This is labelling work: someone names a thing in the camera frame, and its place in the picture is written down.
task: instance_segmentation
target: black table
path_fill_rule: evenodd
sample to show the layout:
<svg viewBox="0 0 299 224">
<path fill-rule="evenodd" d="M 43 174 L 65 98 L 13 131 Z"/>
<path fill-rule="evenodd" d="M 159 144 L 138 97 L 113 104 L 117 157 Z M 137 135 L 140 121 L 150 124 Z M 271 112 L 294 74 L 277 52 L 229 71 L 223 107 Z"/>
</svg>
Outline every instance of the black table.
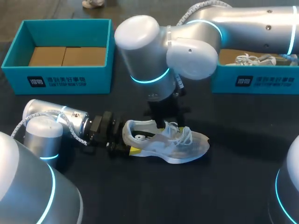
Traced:
<svg viewBox="0 0 299 224">
<path fill-rule="evenodd" d="M 83 224 L 268 222 L 269 189 L 299 133 L 299 96 L 214 95 L 210 79 L 183 81 L 182 100 L 192 108 L 186 124 L 211 138 L 210 161 L 171 165 L 153 157 L 110 159 L 104 149 L 88 156 L 76 148 L 64 174 L 82 194 Z M 10 134 L 33 98 L 145 120 L 147 103 L 133 85 L 117 52 L 109 95 L 15 96 L 1 74 L 0 131 Z"/>
</svg>

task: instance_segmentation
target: cardboard box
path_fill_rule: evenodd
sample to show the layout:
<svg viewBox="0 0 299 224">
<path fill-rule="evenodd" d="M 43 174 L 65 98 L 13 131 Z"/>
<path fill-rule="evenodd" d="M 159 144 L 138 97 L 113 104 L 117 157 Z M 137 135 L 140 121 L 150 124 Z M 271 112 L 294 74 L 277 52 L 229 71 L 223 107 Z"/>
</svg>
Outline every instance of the cardboard box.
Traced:
<svg viewBox="0 0 299 224">
<path fill-rule="evenodd" d="M 102 50 L 99 61 L 91 61 L 94 65 L 61 66 L 61 55 L 53 57 L 57 52 L 37 62 L 41 58 L 36 54 L 45 50 L 39 47 Z M 111 20 L 27 20 L 22 22 L 1 68 L 15 94 L 106 94 L 110 92 L 114 48 Z M 90 59 L 96 59 L 98 53 L 93 52 Z"/>
<path fill-rule="evenodd" d="M 104 66 L 106 48 L 66 48 L 63 66 Z"/>
<path fill-rule="evenodd" d="M 212 75 L 213 93 L 299 94 L 299 66 L 289 66 L 288 61 L 275 54 L 272 55 L 279 57 L 277 66 L 226 66 L 244 53 L 257 57 L 264 55 L 222 50 L 217 69 Z"/>
<path fill-rule="evenodd" d="M 35 47 L 29 66 L 61 66 L 66 47 Z"/>
</svg>

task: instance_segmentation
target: printed logo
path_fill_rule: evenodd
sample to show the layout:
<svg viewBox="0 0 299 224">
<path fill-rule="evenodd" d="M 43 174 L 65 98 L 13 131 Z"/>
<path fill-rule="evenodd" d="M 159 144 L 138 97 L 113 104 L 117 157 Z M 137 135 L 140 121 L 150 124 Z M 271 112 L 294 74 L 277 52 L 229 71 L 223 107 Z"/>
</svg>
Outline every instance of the printed logo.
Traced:
<svg viewBox="0 0 299 224">
<path fill-rule="evenodd" d="M 41 76 L 28 76 L 27 77 L 31 87 L 46 87 L 46 84 Z"/>
<path fill-rule="evenodd" d="M 238 76 L 235 85 L 239 87 L 249 87 L 253 76 Z"/>
<path fill-rule="evenodd" d="M 135 136 L 135 139 L 141 140 L 141 141 L 146 140 L 146 139 L 150 139 L 150 138 L 151 137 L 149 137 L 149 136 L 144 136 L 144 135 L 140 135 L 140 134 Z"/>
</svg>

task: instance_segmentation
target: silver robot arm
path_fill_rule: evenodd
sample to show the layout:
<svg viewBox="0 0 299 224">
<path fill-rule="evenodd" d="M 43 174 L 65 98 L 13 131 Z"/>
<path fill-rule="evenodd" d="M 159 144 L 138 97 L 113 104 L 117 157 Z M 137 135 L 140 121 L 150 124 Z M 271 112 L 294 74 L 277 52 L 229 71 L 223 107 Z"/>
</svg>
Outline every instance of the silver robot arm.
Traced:
<svg viewBox="0 0 299 224">
<path fill-rule="evenodd" d="M 151 103 L 173 95 L 174 74 L 194 80 L 212 75 L 220 49 L 299 53 L 298 24 L 295 6 L 232 8 L 207 1 L 192 6 L 177 26 L 161 27 L 146 15 L 131 17 L 117 28 L 115 42 Z"/>
</svg>

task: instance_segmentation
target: open box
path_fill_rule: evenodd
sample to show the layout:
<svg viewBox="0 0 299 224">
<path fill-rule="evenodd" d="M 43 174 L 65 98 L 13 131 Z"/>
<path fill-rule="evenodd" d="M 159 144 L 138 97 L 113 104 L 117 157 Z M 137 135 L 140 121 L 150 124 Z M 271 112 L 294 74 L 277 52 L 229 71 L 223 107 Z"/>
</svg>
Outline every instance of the open box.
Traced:
<svg viewBox="0 0 299 224">
<path fill-rule="evenodd" d="M 264 54 L 245 52 L 250 56 Z M 288 66 L 282 58 L 276 66 L 226 66 L 244 51 L 224 49 L 212 75 L 213 93 L 299 94 L 299 67 Z"/>
<path fill-rule="evenodd" d="M 92 55 L 103 58 L 94 66 L 32 67 L 36 47 L 106 49 Z M 15 94 L 109 93 L 114 47 L 111 20 L 28 20 L 22 22 L 1 68 Z"/>
</svg>

